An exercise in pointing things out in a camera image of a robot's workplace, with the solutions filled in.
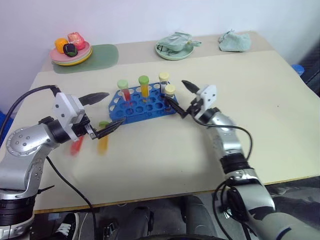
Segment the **green plate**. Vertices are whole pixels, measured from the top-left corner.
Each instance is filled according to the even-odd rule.
[[[194,46],[192,46],[191,44],[187,44],[187,46],[181,51],[172,51],[167,49],[165,46],[162,46],[156,43],[155,51],[163,59],[177,61],[177,60],[185,59],[190,54],[192,54],[192,52],[194,51]]]
[[[107,69],[117,64],[118,49],[112,44],[92,46],[92,55],[84,62],[72,66],[60,66],[53,63],[53,70],[57,74],[71,74],[99,69]]]

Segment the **shoe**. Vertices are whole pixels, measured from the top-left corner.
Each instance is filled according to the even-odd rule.
[[[79,227],[78,213],[68,213],[63,222],[55,231],[54,236],[60,237],[62,240],[74,240],[76,238]]]

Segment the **blue test tube rack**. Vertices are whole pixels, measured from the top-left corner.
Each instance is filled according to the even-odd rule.
[[[147,119],[175,114],[172,107],[166,107],[160,92],[159,82],[149,84],[149,97],[143,97],[140,86],[129,87],[131,101],[125,101],[118,90],[108,106],[112,121],[125,118],[123,124],[131,124]]]

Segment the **pink plate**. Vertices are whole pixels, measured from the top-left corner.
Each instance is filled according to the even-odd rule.
[[[50,52],[51,59],[53,61],[59,62],[59,63],[67,63],[70,61],[75,61],[78,59],[81,59],[83,56],[85,56],[90,51],[91,45],[88,42],[85,42],[85,48],[78,51],[78,54],[73,57],[69,57],[63,53],[60,53],[57,51],[57,49],[52,49]]]

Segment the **white cap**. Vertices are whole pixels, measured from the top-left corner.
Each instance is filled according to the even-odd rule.
[[[160,72],[159,73],[159,80],[160,81],[168,81],[169,79],[169,73],[168,72]]]
[[[164,93],[168,95],[173,95],[176,92],[176,86],[172,84],[168,84],[164,88]]]

